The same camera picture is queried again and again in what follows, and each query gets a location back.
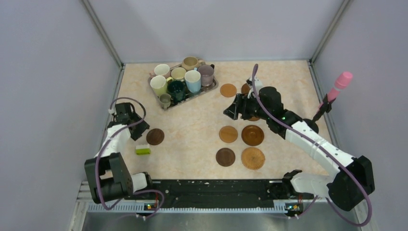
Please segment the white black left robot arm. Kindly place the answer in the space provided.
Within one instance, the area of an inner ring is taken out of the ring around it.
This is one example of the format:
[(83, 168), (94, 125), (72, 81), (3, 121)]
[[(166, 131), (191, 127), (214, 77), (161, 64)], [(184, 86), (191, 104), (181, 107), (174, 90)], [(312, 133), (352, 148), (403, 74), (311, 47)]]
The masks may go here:
[(136, 141), (150, 125), (136, 113), (132, 103), (118, 103), (113, 110), (113, 120), (108, 124), (104, 149), (84, 163), (92, 200), (101, 204), (123, 199), (136, 192), (148, 199), (154, 193), (154, 186), (147, 172), (131, 175), (122, 157), (126, 143)]

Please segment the woven rattan coaster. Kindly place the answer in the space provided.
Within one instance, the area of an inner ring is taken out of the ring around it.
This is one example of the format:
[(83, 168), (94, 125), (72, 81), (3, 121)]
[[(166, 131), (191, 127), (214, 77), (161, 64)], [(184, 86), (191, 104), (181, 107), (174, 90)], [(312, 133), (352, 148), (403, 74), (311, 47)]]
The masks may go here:
[(241, 161), (247, 169), (258, 170), (265, 163), (265, 155), (258, 148), (248, 147), (242, 151)]

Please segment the dark walnut coaster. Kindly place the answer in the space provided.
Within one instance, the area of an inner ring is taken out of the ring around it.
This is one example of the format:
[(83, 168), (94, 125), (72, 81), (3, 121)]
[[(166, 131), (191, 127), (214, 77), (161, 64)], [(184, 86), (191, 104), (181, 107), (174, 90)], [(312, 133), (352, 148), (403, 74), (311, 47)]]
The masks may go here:
[(232, 149), (221, 148), (216, 153), (216, 161), (223, 167), (231, 166), (236, 160), (235, 153)]
[(165, 138), (164, 132), (159, 128), (150, 130), (146, 135), (146, 141), (149, 145), (159, 145)]

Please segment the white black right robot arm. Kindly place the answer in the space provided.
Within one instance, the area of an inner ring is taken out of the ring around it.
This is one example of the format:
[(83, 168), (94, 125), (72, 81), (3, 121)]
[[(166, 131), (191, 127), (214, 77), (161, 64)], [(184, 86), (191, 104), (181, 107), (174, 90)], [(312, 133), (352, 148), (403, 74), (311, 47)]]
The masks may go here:
[(284, 108), (275, 87), (263, 87), (258, 96), (259, 100), (254, 95), (237, 94), (223, 114), (233, 120), (252, 117), (265, 120), (272, 132), (301, 148), (328, 173), (327, 176), (295, 173), (282, 185), (286, 197), (310, 193), (329, 198), (338, 208), (350, 211), (364, 200), (364, 195), (375, 191), (372, 163), (368, 158), (363, 155), (356, 158), (321, 137), (307, 120)]

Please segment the dark walnut coaster front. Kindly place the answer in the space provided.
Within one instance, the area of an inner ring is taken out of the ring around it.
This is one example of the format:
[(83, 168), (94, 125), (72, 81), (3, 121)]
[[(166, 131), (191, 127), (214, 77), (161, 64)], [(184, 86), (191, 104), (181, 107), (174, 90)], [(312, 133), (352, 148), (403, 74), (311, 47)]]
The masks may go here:
[(231, 166), (236, 160), (235, 153), (232, 149), (221, 148), (216, 153), (216, 161), (223, 167)]

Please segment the light bamboo coaster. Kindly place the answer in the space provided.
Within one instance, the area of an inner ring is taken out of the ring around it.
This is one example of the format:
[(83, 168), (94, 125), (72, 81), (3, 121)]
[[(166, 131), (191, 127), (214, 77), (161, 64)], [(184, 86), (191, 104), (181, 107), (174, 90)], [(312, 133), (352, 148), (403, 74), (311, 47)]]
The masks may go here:
[(227, 83), (221, 86), (220, 93), (222, 96), (230, 98), (237, 94), (237, 89), (233, 84)]
[(219, 131), (220, 139), (225, 143), (232, 143), (238, 138), (238, 131), (232, 126), (224, 126)]

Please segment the brown saucer coaster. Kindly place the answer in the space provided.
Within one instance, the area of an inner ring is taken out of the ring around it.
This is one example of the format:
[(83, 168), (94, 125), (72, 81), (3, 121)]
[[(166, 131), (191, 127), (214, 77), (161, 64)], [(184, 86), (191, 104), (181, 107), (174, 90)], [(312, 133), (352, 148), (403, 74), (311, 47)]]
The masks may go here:
[(259, 120), (259, 118), (258, 118), (258, 117), (253, 116), (253, 117), (249, 118), (248, 120), (249, 120), (249, 121), (253, 121), (253, 122), (255, 122), (255, 121), (258, 121), (258, 120)]
[(244, 83), (241, 87), (241, 93), (248, 94), (250, 89), (251, 89), (250, 86), (247, 83)]
[(242, 129), (242, 141), (249, 146), (258, 146), (264, 141), (263, 130), (256, 125), (248, 125)]

